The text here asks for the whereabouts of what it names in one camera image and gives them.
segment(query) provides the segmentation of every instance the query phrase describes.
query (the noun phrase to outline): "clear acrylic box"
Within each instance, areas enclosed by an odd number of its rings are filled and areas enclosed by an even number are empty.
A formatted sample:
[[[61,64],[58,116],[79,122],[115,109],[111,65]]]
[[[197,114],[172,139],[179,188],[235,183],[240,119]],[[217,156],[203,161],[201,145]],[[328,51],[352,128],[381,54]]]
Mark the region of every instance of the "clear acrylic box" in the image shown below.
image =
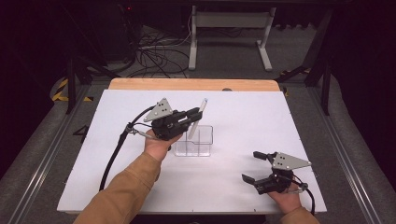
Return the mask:
[[[175,155],[179,157],[208,157],[213,144],[213,127],[198,125],[194,135],[188,139],[191,127],[172,145]]]

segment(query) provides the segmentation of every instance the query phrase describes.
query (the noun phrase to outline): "person's right arm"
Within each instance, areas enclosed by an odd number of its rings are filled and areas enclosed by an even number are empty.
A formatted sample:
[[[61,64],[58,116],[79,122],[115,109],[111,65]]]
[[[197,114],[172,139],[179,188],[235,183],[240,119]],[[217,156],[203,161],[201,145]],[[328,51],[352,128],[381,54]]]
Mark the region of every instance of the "person's right arm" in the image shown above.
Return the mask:
[[[298,187],[291,184],[289,190],[295,191]],[[269,192],[268,195],[277,203],[285,216],[280,219],[282,224],[319,224],[318,220],[312,216],[302,205],[300,194],[287,192]]]

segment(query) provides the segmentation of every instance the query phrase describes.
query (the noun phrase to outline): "person's left hand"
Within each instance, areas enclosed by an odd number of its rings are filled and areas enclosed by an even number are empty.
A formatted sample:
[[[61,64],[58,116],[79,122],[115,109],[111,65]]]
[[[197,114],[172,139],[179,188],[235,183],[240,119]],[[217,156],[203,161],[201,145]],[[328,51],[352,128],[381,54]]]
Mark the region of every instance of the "person's left hand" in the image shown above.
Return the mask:
[[[154,131],[152,129],[148,130],[146,134],[155,137]],[[165,159],[168,148],[174,144],[181,136],[178,135],[168,141],[157,140],[152,138],[146,138],[145,141],[145,152],[152,156],[155,160],[162,162]]]

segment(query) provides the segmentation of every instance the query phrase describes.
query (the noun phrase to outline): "person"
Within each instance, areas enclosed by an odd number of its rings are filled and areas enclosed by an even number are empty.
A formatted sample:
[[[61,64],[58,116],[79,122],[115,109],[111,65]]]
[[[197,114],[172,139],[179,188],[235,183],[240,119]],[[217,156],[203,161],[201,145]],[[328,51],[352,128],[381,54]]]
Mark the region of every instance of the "person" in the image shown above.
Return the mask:
[[[154,136],[152,130],[147,134]],[[75,224],[81,223],[122,223],[127,224],[139,212],[154,182],[161,171],[168,148],[181,135],[169,140],[159,141],[146,138],[144,151],[125,170],[117,174],[106,189],[98,192],[78,215]],[[282,224],[314,224],[318,221],[302,207],[298,194],[268,193],[285,214]]]

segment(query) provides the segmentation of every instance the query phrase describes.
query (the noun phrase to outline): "forearm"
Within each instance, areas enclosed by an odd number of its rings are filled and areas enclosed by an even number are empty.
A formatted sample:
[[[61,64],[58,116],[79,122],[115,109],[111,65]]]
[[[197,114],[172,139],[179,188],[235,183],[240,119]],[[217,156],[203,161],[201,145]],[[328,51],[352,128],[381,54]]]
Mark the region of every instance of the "forearm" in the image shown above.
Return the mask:
[[[154,185],[160,165],[142,153],[93,197],[75,223],[130,223]]]
[[[282,224],[319,224],[318,220],[304,207],[297,208],[287,213],[280,219]]]

